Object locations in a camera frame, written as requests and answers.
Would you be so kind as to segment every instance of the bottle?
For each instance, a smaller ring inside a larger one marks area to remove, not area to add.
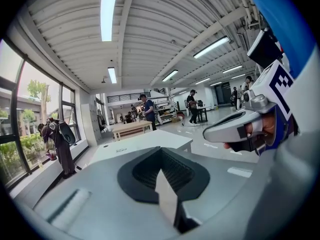
[[[37,163],[38,163],[38,166],[39,166],[40,170],[43,171],[43,170],[44,170],[44,165],[42,164],[42,162],[40,161],[40,159],[38,159]]]

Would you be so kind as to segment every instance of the black table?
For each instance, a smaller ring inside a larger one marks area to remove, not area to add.
[[[207,111],[206,108],[208,108],[208,106],[198,106],[197,109],[197,114],[198,114],[198,122],[199,123],[206,123],[208,122],[208,117],[207,117]],[[205,120],[203,120],[202,118],[202,110],[204,110],[204,114],[205,114]]]

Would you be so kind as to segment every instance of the rectangular light fixture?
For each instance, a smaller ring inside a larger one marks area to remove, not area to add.
[[[203,83],[203,82],[205,82],[205,81],[208,81],[208,80],[210,80],[210,78],[207,78],[207,79],[201,80],[200,82],[196,82],[196,83],[195,83],[195,85],[201,84],[201,83]]]
[[[241,75],[238,75],[238,76],[231,77],[231,79],[235,79],[235,78],[243,77],[243,76],[245,76],[245,75],[246,75],[246,74],[241,74]]]
[[[111,83],[116,84],[117,83],[117,78],[116,78],[116,72],[114,67],[108,67],[109,71],[109,76],[111,79]]]
[[[112,24],[116,0],[101,0],[100,27],[103,42],[112,41]]]
[[[219,40],[215,41],[214,43],[209,44],[207,47],[205,47],[201,51],[197,52],[195,55],[193,55],[193,57],[195,59],[198,59],[202,55],[205,55],[206,53],[210,52],[214,48],[217,48],[218,46],[223,45],[226,42],[229,42],[229,38],[227,36],[224,36],[224,37],[220,38]]]
[[[216,86],[216,85],[218,85],[218,84],[221,84],[222,82],[216,82],[216,83],[214,83],[214,84],[211,84],[210,86]]]
[[[235,66],[235,67],[233,67],[233,68],[230,68],[230,69],[228,69],[228,70],[223,71],[222,73],[228,73],[228,72],[230,72],[230,71],[232,71],[232,70],[237,70],[237,69],[240,69],[240,68],[242,68],[242,65]]]
[[[173,77],[176,73],[178,73],[178,70],[174,70],[172,71],[170,74],[168,74],[163,80],[162,82],[165,82],[167,80],[169,80],[171,77]]]

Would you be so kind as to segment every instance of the black and white pattern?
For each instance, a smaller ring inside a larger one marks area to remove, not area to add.
[[[269,84],[269,86],[271,87],[275,95],[278,97],[287,114],[289,114],[290,108],[285,102],[283,96],[293,83],[294,82],[289,76],[289,73],[282,66],[279,65]]]

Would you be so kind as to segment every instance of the table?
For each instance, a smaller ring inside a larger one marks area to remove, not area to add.
[[[192,138],[176,135],[164,130],[154,130],[131,138],[100,145],[94,153],[90,164],[157,146],[191,152],[192,142]]]
[[[207,117],[207,111],[206,108],[210,108],[210,106],[198,106],[197,109],[197,113],[198,113],[198,122],[199,123],[206,123],[208,122],[208,117]],[[205,114],[205,120],[203,120],[202,118],[202,110],[204,110],[204,114]]]
[[[145,127],[150,126],[150,130],[152,129],[152,122],[150,121],[140,121],[140,122],[130,122],[126,124],[118,124],[116,125],[112,132],[116,141],[120,141],[122,137],[133,137],[136,135],[144,134]]]

